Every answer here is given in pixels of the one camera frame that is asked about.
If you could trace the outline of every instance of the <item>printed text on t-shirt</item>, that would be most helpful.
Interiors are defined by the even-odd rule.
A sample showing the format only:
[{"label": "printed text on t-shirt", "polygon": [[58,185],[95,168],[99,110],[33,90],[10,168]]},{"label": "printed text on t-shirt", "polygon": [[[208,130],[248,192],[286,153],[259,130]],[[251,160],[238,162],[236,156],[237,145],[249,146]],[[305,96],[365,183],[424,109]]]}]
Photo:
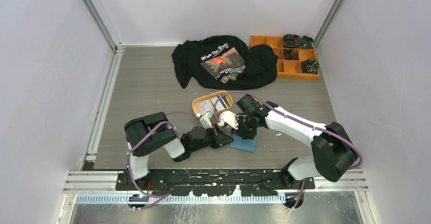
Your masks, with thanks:
[{"label": "printed text on t-shirt", "polygon": [[217,50],[215,50],[215,51],[211,52],[210,54],[208,54],[208,55],[203,55],[203,56],[201,57],[201,60],[207,60],[207,59],[210,59],[211,57],[213,57],[213,56],[216,56],[216,55],[220,54],[220,52],[222,52],[222,50],[227,49],[227,48],[229,48],[228,43],[225,43],[224,45],[219,46],[219,48],[218,48]]}]

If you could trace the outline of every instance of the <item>metal floor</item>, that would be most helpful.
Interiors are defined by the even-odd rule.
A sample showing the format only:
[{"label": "metal floor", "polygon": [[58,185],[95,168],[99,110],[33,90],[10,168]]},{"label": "metal floor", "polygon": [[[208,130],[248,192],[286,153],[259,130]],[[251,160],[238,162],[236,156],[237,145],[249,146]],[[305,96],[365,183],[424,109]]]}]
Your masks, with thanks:
[{"label": "metal floor", "polygon": [[[156,112],[192,111],[192,101],[213,93],[194,78],[182,89],[175,78],[171,54],[175,47],[127,47],[122,56],[108,114],[97,150],[96,169],[124,168],[127,145],[123,126],[131,119]],[[275,102],[287,111],[308,120],[331,123],[335,120],[325,82],[276,79],[260,89],[249,90]],[[234,101],[241,98],[234,94]],[[233,112],[239,112],[234,105]],[[200,125],[191,115],[168,116],[180,134]],[[294,157],[311,154],[302,143],[277,131],[258,129],[255,153],[225,146],[205,148],[192,153],[180,163],[174,162],[164,149],[149,157],[149,168],[281,168]]]},{"label": "metal floor", "polygon": [[127,205],[75,206],[71,224],[90,223],[366,223],[352,192],[306,193],[295,212],[278,204],[172,204],[131,211]]}]

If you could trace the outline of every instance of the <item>orange compartment tray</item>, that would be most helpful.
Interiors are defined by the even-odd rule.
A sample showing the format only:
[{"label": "orange compartment tray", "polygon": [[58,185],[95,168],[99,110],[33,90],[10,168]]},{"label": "orange compartment tray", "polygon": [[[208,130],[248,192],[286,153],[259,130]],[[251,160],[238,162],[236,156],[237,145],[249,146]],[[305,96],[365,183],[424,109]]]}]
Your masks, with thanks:
[{"label": "orange compartment tray", "polygon": [[284,79],[302,79],[302,80],[317,80],[320,76],[317,74],[302,73],[301,62],[309,58],[317,59],[316,50],[313,49],[293,49],[293,53],[297,54],[298,60],[287,60],[284,58],[284,51],[288,48],[283,48],[283,37],[281,36],[261,36],[252,35],[250,37],[250,46],[266,44],[269,45],[274,54],[279,57],[277,61],[277,78]]},{"label": "orange compartment tray", "polygon": [[[202,96],[202,97],[199,97],[199,98],[195,99],[195,100],[192,102],[192,109],[193,109],[193,112],[194,112],[195,114],[199,112],[199,111],[198,111],[198,108],[196,107],[196,104],[197,104],[197,103],[199,103],[199,102],[201,102],[201,101],[204,101],[204,100],[210,100],[210,101],[211,101],[211,98],[216,97],[216,96],[218,96],[218,95],[222,95],[222,94],[224,94],[224,93],[227,93],[227,91],[220,90],[220,91],[217,91],[217,92],[215,92],[215,93],[212,93],[212,94],[209,94],[209,95],[205,95],[205,96]],[[220,113],[222,113],[222,112],[224,112],[224,111],[228,111],[228,110],[230,110],[230,109],[232,108],[232,105],[233,105],[233,99],[232,99],[232,96],[230,96],[230,94],[228,94],[228,95],[226,95],[226,96],[225,96],[225,98],[226,98],[226,100],[227,100],[227,101],[228,101],[228,103],[229,103],[229,107],[228,107],[228,108],[225,108],[225,109],[223,109],[223,110],[217,111],[217,112],[216,112],[216,113],[217,113],[217,115],[220,115]]]}]

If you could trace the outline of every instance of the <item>white wall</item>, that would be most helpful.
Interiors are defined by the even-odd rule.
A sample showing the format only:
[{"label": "white wall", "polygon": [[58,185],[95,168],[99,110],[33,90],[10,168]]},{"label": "white wall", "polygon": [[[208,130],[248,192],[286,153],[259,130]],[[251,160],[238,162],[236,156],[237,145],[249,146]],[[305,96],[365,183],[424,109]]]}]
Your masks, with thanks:
[{"label": "white wall", "polygon": [[315,37],[334,0],[96,0],[123,45],[166,45],[213,35]]},{"label": "white wall", "polygon": [[381,223],[429,223],[431,0],[346,0],[319,45]]},{"label": "white wall", "polygon": [[0,9],[0,222],[53,223],[112,54],[81,0]]}]

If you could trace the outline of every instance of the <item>wooden work surface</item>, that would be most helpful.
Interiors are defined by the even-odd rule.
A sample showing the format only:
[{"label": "wooden work surface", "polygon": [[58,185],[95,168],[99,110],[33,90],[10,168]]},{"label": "wooden work surface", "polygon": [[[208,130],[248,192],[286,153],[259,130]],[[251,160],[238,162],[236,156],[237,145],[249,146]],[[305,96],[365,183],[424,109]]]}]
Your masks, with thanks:
[{"label": "wooden work surface", "polygon": [[[123,126],[131,119],[163,111],[192,111],[195,98],[217,90],[201,87],[194,78],[182,89],[175,78],[171,54],[175,47],[127,47],[118,77],[95,162],[97,169],[124,168],[127,144]],[[267,101],[308,120],[329,124],[335,120],[323,77],[317,81],[276,79],[260,89],[249,90]],[[232,95],[236,102],[241,94]],[[236,105],[232,111],[237,113]],[[182,135],[200,125],[191,115],[169,115]],[[205,148],[176,163],[163,149],[151,153],[149,168],[281,168],[294,157],[311,154],[299,141],[280,132],[258,129],[255,153],[226,145]]]}]

